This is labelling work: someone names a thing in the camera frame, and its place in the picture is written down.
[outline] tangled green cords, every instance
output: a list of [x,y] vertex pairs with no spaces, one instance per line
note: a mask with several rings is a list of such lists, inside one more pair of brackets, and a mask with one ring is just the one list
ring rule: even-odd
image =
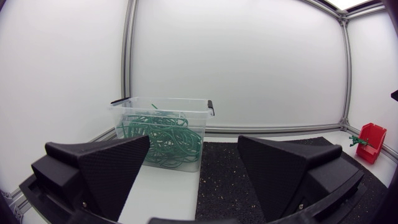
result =
[[199,160],[202,138],[188,129],[187,119],[129,115],[117,128],[123,129],[125,138],[149,136],[147,162],[176,168],[183,162]]

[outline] plastic bin handle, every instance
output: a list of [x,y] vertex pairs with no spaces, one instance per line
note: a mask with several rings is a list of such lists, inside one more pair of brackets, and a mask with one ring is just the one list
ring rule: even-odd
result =
[[111,105],[117,106],[117,105],[121,104],[124,100],[128,100],[128,99],[129,99],[129,97],[126,97],[126,98],[123,98],[120,100],[115,100],[115,101],[111,102]]
[[213,116],[215,116],[216,114],[214,113],[214,107],[213,107],[213,102],[211,100],[207,101],[207,107],[211,108],[213,110]]

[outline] aluminum frame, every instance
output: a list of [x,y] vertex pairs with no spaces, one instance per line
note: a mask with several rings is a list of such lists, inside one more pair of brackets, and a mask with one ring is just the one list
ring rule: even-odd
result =
[[124,22],[122,64],[121,64],[121,96],[131,97],[131,45],[134,30],[134,18],[136,15],[137,0],[129,0]]
[[[302,0],[308,3],[328,15],[334,17],[337,22],[340,23],[342,34],[345,43],[346,53],[346,93],[344,108],[342,111],[341,119],[338,124],[325,124],[325,125],[314,125],[314,126],[292,126],[292,127],[271,127],[271,128],[241,128],[241,127],[207,127],[205,136],[214,137],[235,137],[239,134],[246,134],[250,136],[287,136],[287,135],[301,135],[301,134],[313,134],[313,133],[326,133],[330,131],[346,131],[354,135],[358,135],[359,131],[354,127],[351,127],[348,122],[349,106],[351,101],[351,86],[352,86],[352,67],[351,67],[351,49],[349,46],[349,37],[347,25],[350,20],[373,14],[376,12],[384,11],[386,8],[377,3],[372,6],[366,6],[356,11],[347,13],[341,10],[335,10],[327,6],[318,0]],[[122,74],[121,74],[121,86],[122,86],[122,98],[131,97],[131,55],[132,55],[132,38],[134,29],[134,18],[136,15],[137,0],[129,0],[126,12],[126,23],[124,26],[124,39],[123,39],[123,52],[122,52]],[[110,129],[93,139],[92,141],[105,141],[116,137],[114,129]],[[395,161],[398,161],[398,153],[392,150],[389,146],[383,145],[383,151],[386,155]]]

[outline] green object in red bin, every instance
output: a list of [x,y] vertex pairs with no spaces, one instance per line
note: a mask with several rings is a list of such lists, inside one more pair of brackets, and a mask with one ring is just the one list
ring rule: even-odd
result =
[[362,144],[364,146],[369,145],[369,146],[373,147],[371,144],[368,143],[369,139],[367,139],[365,141],[365,140],[360,139],[360,138],[355,137],[355,136],[351,136],[351,137],[349,137],[349,139],[353,140],[353,143],[349,145],[350,147],[355,146],[357,143],[360,143],[360,144]]

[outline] clear plastic bin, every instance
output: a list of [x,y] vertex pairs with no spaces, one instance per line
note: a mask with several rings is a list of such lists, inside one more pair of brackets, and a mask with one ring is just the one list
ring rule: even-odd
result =
[[148,135],[144,165],[199,170],[206,121],[213,104],[203,99],[127,98],[111,103],[118,138]]

